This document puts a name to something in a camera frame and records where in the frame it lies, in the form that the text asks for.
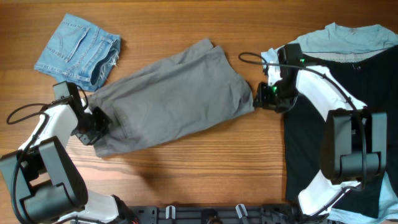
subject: cloth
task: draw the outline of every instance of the cloth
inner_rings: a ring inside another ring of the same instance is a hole
[[[398,59],[398,46],[356,63],[331,62],[306,55],[304,58],[317,60],[321,65],[327,66],[333,77],[355,98],[366,103],[370,109],[387,113],[387,156],[396,153],[398,150],[398,140],[395,138],[398,134],[398,119],[395,116],[398,112],[396,99],[398,65],[395,61]],[[287,200],[295,199],[319,171],[319,148],[323,137],[323,132],[319,130],[323,130],[324,125],[325,122],[318,111],[303,96],[300,96],[295,106],[284,115]],[[395,176],[398,167],[396,163],[388,162],[386,170],[388,174]],[[366,189],[362,192],[348,192],[333,208],[377,218],[382,180],[383,178],[380,177],[368,182]],[[392,188],[397,193],[397,186],[392,185]]]
[[[104,85],[120,52],[120,36],[66,14],[34,69],[57,82],[73,82],[86,91]]]
[[[110,118],[99,157],[145,149],[254,111],[249,85],[202,40],[89,96]]]
[[[324,30],[318,30],[309,34],[305,34],[291,43],[299,43],[302,51],[305,52],[305,55],[311,57],[321,58],[334,62],[360,62],[366,60],[367,58],[373,57],[392,46],[398,45],[398,40],[396,34],[380,25],[360,28],[348,28],[338,26],[335,23],[332,23],[327,25]],[[275,50],[271,48],[267,52],[262,52],[261,55],[263,56],[263,58],[265,58],[267,62],[279,63],[277,58],[278,49]],[[279,67],[271,66],[269,68],[269,74],[270,73],[279,74]],[[268,82],[270,83],[270,85],[273,85],[273,83],[275,83],[279,79],[280,76],[273,75],[272,77],[268,78]],[[387,155],[387,163],[391,164],[392,160],[397,157],[398,153],[396,151],[390,151]],[[390,172],[389,175],[395,175],[392,176],[390,180],[394,186],[398,185],[398,174],[396,172]],[[385,178],[383,178],[383,185],[390,184],[389,181],[386,181],[386,177],[388,178],[387,174],[385,175]],[[381,195],[394,195],[394,192],[392,191],[391,187],[382,187]],[[383,213],[383,211],[387,207],[395,203],[397,202],[391,197],[387,197],[386,200],[382,200],[382,198],[379,199],[379,220],[382,220],[383,218],[380,215],[384,216],[385,214],[387,214]],[[346,209],[347,211],[351,210],[349,204],[346,206]],[[343,210],[332,208],[329,218],[341,218],[344,215],[349,217],[345,220],[350,221],[347,223],[355,222],[355,220],[362,220],[363,217],[362,215],[359,215],[357,213],[346,212]]]

